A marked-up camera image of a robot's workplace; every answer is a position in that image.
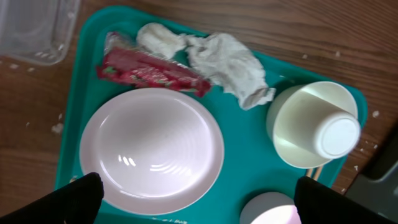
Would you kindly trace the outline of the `large crumpled white tissue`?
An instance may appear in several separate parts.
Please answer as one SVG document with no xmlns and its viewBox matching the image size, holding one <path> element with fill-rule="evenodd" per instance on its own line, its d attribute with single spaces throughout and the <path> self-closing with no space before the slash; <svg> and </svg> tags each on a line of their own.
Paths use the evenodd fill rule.
<svg viewBox="0 0 398 224">
<path fill-rule="evenodd" d="M 188 35 L 185 40 L 190 66 L 225 93 L 234 95 L 242 109 L 250 110 L 274 99 L 276 89 L 266 83 L 261 62 L 232 35 Z"/>
</svg>

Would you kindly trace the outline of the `teal plastic tray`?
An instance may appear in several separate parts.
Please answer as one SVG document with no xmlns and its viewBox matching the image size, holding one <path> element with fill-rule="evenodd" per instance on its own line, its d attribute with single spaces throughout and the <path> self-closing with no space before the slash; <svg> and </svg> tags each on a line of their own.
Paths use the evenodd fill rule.
<svg viewBox="0 0 398 224">
<path fill-rule="evenodd" d="M 178 34 L 200 36 L 197 30 L 126 6 L 101 9 L 83 25 L 65 115 L 57 187 L 85 175 L 80 165 L 80 140 L 95 111 L 110 99 L 134 90 L 97 77 L 106 34 L 116 31 L 135 38 L 138 30 L 151 22 L 163 24 Z M 224 161 L 216 182 L 195 203 L 163 215 L 129 213 L 103 200 L 96 223 L 238 223 L 245 203 L 255 195 L 266 191 L 294 195 L 295 184 L 305 172 L 277 155 L 267 135 L 267 105 L 245 111 L 233 95 L 218 86 L 201 98 L 193 93 L 183 94 L 202 104 L 220 127 Z"/>
</svg>

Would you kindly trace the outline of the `right wooden chopstick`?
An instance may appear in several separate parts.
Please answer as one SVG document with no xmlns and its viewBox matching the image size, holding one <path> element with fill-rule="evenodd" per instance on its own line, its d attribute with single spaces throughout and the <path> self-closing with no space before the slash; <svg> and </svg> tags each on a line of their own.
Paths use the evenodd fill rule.
<svg viewBox="0 0 398 224">
<path fill-rule="evenodd" d="M 323 170 L 323 166 L 317 167 L 312 179 L 313 180 L 318 180 L 319 177 L 320 177 L 320 174 L 322 173 L 322 170 Z"/>
</svg>

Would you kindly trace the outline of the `left wooden chopstick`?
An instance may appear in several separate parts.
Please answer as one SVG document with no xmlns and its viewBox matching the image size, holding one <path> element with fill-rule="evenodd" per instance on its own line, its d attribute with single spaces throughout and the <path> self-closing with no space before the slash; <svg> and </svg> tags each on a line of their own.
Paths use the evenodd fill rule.
<svg viewBox="0 0 398 224">
<path fill-rule="evenodd" d="M 306 176 L 307 177 L 312 177 L 312 174 L 313 174 L 313 169 L 308 169 L 307 172 L 306 172 Z"/>
</svg>

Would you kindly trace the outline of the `small crumpled white tissue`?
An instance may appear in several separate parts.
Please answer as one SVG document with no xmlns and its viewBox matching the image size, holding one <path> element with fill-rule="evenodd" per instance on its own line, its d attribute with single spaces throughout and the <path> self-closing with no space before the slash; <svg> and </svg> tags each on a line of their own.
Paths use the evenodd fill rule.
<svg viewBox="0 0 398 224">
<path fill-rule="evenodd" d="M 178 51 L 187 47 L 185 34 L 177 35 L 154 22 L 139 30 L 136 42 L 140 48 L 165 59 L 172 59 Z"/>
</svg>

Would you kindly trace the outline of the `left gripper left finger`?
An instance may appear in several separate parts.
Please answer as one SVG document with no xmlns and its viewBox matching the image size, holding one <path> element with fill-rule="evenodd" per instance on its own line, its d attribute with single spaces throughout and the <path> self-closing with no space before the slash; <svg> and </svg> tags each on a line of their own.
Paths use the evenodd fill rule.
<svg viewBox="0 0 398 224">
<path fill-rule="evenodd" d="M 103 197 L 101 177 L 92 172 L 1 217 L 1 224 L 94 223 Z"/>
</svg>

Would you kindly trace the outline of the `white cup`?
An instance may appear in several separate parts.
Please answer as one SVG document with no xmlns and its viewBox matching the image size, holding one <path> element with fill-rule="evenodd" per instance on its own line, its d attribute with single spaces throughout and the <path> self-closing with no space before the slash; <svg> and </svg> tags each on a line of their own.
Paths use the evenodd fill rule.
<svg viewBox="0 0 398 224">
<path fill-rule="evenodd" d="M 354 115 L 305 91 L 294 93 L 282 105 L 272 132 L 279 149 L 291 147 L 296 155 L 307 153 L 322 160 L 347 155 L 359 136 Z"/>
</svg>

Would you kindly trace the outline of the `white bowl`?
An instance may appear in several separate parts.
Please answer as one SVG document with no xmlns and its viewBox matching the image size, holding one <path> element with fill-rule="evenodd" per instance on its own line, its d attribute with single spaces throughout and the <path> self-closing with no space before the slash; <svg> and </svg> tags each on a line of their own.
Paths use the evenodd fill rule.
<svg viewBox="0 0 398 224">
<path fill-rule="evenodd" d="M 291 147 L 282 147 L 276 144 L 272 138 L 275 119 L 282 105 L 287 99 L 298 91 L 311 93 L 327 102 L 330 102 L 354 115 L 358 120 L 358 108 L 353 95 L 342 85 L 334 82 L 314 82 L 307 85 L 297 85 L 282 91 L 271 103 L 267 113 L 267 133 L 274 145 L 276 153 L 288 165 L 300 168 L 310 169 L 327 164 L 332 160 L 317 159 L 307 153 L 296 155 Z"/>
</svg>

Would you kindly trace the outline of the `red snack wrapper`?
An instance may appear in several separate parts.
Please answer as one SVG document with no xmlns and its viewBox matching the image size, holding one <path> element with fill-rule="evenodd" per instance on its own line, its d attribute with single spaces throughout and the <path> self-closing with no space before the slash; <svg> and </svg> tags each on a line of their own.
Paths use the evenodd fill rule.
<svg viewBox="0 0 398 224">
<path fill-rule="evenodd" d="M 150 54 L 118 32 L 106 34 L 104 58 L 96 68 L 98 78 L 136 88 L 168 88 L 203 97 L 211 83 L 192 68 Z"/>
</svg>

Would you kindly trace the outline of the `large white plate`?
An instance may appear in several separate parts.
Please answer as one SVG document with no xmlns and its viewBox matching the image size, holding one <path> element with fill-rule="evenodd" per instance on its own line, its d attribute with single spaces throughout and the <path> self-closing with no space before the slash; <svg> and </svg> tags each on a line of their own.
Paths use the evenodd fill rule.
<svg viewBox="0 0 398 224">
<path fill-rule="evenodd" d="M 223 136 L 211 113 L 163 88 L 110 99 L 80 140 L 83 173 L 100 175 L 107 203 L 138 215 L 168 214 L 195 203 L 216 182 L 223 161 Z"/>
</svg>

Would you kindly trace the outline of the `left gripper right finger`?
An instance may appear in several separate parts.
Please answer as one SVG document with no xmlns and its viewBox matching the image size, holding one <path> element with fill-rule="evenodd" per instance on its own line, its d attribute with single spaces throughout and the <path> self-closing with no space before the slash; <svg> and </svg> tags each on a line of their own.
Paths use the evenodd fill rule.
<svg viewBox="0 0 398 224">
<path fill-rule="evenodd" d="M 307 176 L 297 181 L 294 205 L 302 224 L 394 224 Z"/>
</svg>

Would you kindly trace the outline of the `clear plastic bin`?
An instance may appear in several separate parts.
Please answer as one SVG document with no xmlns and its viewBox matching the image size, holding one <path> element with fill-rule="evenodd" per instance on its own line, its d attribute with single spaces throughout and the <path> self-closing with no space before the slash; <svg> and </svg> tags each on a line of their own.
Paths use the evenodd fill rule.
<svg viewBox="0 0 398 224">
<path fill-rule="evenodd" d="M 68 52 L 80 0 L 1 0 L 1 55 L 50 66 Z"/>
</svg>

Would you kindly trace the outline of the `wooden chopstick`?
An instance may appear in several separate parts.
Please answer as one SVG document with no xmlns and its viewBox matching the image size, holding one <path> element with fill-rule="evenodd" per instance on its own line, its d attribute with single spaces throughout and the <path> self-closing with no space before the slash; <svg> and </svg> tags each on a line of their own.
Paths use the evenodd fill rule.
<svg viewBox="0 0 398 224">
<path fill-rule="evenodd" d="M 312 177 L 312 174 L 313 174 L 313 169 L 308 169 L 307 172 L 306 172 L 306 176 L 307 177 Z"/>
<path fill-rule="evenodd" d="M 312 179 L 313 180 L 318 180 L 319 177 L 320 177 L 320 174 L 322 173 L 322 170 L 323 170 L 323 166 L 317 167 Z"/>
</svg>

